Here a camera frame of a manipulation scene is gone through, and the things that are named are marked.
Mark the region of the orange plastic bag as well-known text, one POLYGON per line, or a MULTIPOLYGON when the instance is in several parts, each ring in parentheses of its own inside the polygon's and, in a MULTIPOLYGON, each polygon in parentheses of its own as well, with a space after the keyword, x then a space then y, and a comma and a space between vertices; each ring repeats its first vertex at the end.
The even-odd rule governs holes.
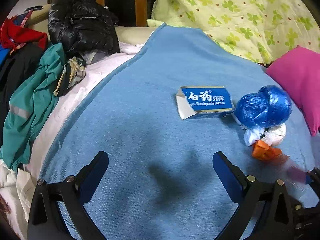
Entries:
POLYGON ((281 155, 281 149, 271 147, 262 140, 258 140, 253 144, 252 157, 259 161, 273 161, 281 155))

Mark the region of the blue plastic bag wad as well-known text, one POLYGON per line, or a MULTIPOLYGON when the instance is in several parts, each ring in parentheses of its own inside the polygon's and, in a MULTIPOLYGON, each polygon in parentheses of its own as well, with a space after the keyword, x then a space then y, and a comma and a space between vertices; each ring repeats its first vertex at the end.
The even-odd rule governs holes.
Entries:
POLYGON ((277 86, 261 87, 257 93, 244 95, 237 102, 233 115, 249 129, 270 128, 283 124, 292 112, 292 101, 277 86))

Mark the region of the blue toothpaste box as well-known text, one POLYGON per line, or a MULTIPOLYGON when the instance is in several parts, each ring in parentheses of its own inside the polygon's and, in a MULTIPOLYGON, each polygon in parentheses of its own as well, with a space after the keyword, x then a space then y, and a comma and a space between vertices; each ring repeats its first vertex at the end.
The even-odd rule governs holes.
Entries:
POLYGON ((234 103, 225 87, 182 86, 176 94, 182 120, 224 116, 234 111, 234 103))

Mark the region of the light blue face mask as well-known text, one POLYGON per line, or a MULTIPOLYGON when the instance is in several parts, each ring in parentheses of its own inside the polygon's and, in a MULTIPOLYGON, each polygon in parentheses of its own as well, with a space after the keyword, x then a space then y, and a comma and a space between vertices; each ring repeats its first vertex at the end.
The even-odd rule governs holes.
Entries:
POLYGON ((240 126, 240 128, 245 130, 244 142, 246 146, 252 146, 256 141, 260 140, 261 136, 265 132, 265 129, 261 127, 253 129, 247 128, 238 120, 238 118, 235 115, 233 115, 233 118, 236 121, 236 123, 240 126))

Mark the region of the white bed sheet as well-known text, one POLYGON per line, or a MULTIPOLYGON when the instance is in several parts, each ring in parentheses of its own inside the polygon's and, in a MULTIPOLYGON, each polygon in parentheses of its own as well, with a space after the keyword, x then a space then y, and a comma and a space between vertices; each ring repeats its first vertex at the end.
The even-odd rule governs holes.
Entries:
POLYGON ((18 239, 27 239, 28 217, 36 178, 40 174, 44 159, 55 137, 67 118, 102 79, 133 58, 141 48, 140 44, 134 46, 121 42, 119 53, 106 56, 86 67, 84 79, 65 96, 59 98, 57 106, 33 144, 30 163, 25 171, 15 172, 3 161, 1 162, 1 221, 8 224, 13 236, 18 239))

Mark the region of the teal garment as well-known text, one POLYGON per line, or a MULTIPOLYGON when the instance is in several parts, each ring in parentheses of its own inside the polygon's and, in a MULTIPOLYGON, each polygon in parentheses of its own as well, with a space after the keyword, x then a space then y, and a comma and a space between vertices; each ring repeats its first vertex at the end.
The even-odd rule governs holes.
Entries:
POLYGON ((1 159, 8 168, 17 171, 29 163, 33 142, 58 102, 54 90, 66 62, 62 44, 51 45, 35 73, 12 94, 1 146, 1 159))

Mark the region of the magenta pillow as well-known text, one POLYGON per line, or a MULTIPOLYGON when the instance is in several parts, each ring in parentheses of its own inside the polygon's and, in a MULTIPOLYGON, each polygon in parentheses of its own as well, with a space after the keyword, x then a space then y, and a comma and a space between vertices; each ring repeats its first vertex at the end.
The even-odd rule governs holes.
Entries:
POLYGON ((319 53, 297 46, 266 70, 302 111, 310 134, 319 132, 319 53))

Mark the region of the blue towel blanket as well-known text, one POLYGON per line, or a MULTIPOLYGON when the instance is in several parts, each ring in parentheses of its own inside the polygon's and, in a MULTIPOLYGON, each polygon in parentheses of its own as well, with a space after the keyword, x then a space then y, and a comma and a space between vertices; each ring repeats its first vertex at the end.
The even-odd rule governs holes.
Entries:
POLYGON ((71 114, 40 176, 63 181, 104 151, 109 167, 85 207, 107 239, 214 239, 236 209, 213 169, 215 152, 259 181, 285 172, 251 156, 231 116, 182 120, 176 93, 223 86, 236 101, 274 83, 200 29, 161 25, 71 114))

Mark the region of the red garment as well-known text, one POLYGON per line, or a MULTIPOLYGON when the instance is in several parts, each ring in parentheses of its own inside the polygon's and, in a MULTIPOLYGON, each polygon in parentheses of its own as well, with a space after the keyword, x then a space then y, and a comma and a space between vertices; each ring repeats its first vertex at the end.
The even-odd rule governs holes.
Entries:
POLYGON ((35 42, 43 51, 47 48, 48 36, 44 32, 26 28, 25 25, 33 10, 6 18, 1 26, 1 46, 4 49, 15 51, 27 43, 35 42))

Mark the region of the green clover quilt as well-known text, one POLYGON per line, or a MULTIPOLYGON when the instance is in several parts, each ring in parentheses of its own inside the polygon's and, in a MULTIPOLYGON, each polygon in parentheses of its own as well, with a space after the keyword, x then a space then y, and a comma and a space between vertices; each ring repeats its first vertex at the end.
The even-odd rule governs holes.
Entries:
POLYGON ((147 24, 201 29, 227 52, 271 63, 297 46, 319 51, 319 26, 302 0, 155 0, 147 24))

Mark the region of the black puffer jacket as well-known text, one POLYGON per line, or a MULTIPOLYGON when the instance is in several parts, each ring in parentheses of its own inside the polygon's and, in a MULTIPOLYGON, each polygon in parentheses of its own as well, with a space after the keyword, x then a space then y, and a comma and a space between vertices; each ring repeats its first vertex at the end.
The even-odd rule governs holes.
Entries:
POLYGON ((111 14, 96 0, 57 0, 50 7, 48 33, 70 56, 93 50, 120 52, 111 14))

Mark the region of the wooden cabinet column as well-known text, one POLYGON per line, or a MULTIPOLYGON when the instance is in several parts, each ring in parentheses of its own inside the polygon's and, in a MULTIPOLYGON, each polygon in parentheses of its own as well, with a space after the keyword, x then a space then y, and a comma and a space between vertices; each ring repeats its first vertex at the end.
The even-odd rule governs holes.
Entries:
POLYGON ((115 26, 146 27, 155 0, 97 0, 107 7, 115 26))

